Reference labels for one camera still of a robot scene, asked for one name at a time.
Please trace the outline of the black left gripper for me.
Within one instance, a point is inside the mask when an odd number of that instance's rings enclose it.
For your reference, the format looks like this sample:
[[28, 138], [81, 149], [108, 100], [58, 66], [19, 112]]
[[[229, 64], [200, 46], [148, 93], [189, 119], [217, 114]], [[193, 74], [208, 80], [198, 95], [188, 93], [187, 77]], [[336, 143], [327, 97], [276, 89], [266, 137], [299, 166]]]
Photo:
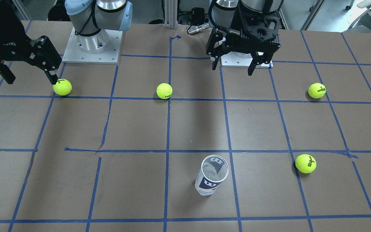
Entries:
[[222, 56], [230, 52], [250, 54], [248, 75], [257, 66], [271, 67], [273, 54], [281, 47], [280, 3], [211, 3], [208, 16], [212, 32], [206, 45], [216, 70]]

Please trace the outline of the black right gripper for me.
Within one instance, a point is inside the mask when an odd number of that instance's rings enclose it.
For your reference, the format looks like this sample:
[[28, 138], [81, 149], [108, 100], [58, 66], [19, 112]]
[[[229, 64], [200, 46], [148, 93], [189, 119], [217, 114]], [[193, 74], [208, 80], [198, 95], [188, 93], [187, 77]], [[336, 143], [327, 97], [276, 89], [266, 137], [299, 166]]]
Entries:
[[52, 85], [58, 81], [57, 69], [61, 57], [49, 37], [28, 37], [21, 20], [7, 0], [0, 0], [0, 75], [11, 85], [16, 76], [6, 61], [26, 62], [45, 72]]

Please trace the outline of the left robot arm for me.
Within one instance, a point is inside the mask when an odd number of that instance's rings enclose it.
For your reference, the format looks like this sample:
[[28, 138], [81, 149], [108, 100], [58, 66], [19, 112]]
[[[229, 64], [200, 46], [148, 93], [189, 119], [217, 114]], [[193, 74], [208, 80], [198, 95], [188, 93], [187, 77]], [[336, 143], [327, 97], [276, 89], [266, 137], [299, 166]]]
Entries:
[[248, 75], [258, 65], [270, 64], [281, 47], [278, 29], [282, 4], [282, 0], [212, 0], [208, 9], [212, 31], [206, 45], [212, 70], [231, 52], [251, 56]]

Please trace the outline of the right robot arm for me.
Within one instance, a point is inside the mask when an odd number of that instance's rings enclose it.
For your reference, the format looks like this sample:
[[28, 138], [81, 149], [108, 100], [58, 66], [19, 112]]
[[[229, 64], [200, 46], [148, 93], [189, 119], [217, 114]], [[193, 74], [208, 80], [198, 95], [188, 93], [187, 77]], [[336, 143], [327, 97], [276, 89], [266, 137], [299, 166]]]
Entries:
[[[65, 9], [74, 34], [81, 38], [103, 37], [105, 30], [128, 31], [131, 26], [133, 7], [126, 0], [66, 0]], [[5, 64], [10, 61], [26, 62], [41, 69], [55, 85], [62, 59], [49, 37], [29, 38], [9, 2], [0, 0], [0, 75], [7, 84], [16, 79]]]

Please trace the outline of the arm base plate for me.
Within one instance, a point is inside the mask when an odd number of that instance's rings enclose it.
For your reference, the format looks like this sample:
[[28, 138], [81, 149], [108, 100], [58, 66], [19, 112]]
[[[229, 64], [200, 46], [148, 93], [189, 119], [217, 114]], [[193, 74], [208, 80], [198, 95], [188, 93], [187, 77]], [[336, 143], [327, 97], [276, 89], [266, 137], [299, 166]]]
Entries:
[[230, 52], [221, 56], [221, 66], [226, 68], [248, 68], [252, 62], [250, 54]]
[[101, 30], [97, 35], [75, 35], [73, 28], [66, 45], [64, 63], [113, 64], [119, 63], [122, 31]]

